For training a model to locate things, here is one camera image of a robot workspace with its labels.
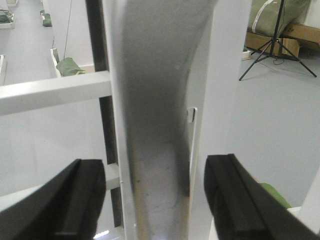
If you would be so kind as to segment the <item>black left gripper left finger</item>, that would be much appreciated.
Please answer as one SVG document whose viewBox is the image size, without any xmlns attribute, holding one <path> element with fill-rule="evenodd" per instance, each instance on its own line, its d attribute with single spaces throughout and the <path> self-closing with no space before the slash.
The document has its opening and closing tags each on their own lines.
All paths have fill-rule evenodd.
<svg viewBox="0 0 320 240">
<path fill-rule="evenodd" d="M 76 159 L 31 195 L 1 211 L 2 240 L 92 240 L 106 195 L 100 159 Z"/>
</svg>

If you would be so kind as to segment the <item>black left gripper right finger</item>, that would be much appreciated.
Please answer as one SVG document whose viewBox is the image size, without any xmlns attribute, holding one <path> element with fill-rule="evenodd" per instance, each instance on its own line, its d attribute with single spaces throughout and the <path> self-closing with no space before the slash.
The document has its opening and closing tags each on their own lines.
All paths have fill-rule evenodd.
<svg viewBox="0 0 320 240">
<path fill-rule="evenodd" d="M 204 191 L 220 240 L 318 240 L 272 197 L 234 154 L 209 155 Z"/>
</svg>

